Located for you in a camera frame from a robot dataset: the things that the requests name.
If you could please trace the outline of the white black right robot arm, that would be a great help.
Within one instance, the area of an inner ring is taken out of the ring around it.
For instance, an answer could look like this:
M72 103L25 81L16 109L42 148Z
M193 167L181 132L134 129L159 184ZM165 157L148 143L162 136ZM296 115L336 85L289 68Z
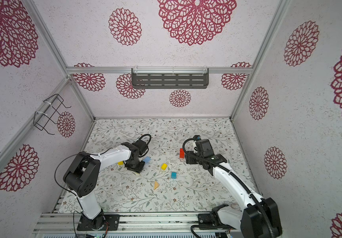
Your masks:
M183 142L182 150L186 163L201 165L228 190L240 208L235 210L228 204L214 207L209 215L190 227L195 237L198 237L196 228L237 230L244 238L277 238L283 234L276 202L264 198L239 178L228 160L214 152L208 139L196 135Z

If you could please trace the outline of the light blue wood block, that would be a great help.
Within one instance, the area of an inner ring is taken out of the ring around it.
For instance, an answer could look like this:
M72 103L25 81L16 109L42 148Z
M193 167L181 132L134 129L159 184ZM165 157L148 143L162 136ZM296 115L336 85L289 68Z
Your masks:
M150 160L151 160L151 158L150 158L150 157L146 157L145 159L143 159L143 162L145 162L145 164L147 164L147 163L149 163L149 162L150 162Z

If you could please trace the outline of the red wood rectangular block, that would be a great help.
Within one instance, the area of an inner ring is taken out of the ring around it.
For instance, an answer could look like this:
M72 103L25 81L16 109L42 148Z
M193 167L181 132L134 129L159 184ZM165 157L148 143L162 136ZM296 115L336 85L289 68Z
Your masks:
M184 159L185 158L185 152L184 150L181 148L180 149L180 159Z

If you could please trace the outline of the teal wood cube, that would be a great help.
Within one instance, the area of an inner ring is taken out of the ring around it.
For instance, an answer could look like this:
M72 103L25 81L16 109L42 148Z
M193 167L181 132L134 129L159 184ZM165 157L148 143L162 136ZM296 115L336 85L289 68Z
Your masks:
M176 172L172 172L171 173L171 178L172 179L176 179L177 178L177 173Z

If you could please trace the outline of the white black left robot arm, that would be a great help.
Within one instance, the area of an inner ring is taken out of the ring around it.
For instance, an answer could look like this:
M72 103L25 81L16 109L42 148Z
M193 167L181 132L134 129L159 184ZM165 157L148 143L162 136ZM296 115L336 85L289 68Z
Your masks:
M76 194L82 209L77 228L79 231L98 231L107 226L108 221L95 192L100 171L123 162L128 170L140 173L145 165L140 159L146 155L148 149L148 143L139 139L133 144L122 143L102 154L80 152L75 155L63 176L63 181L69 190Z

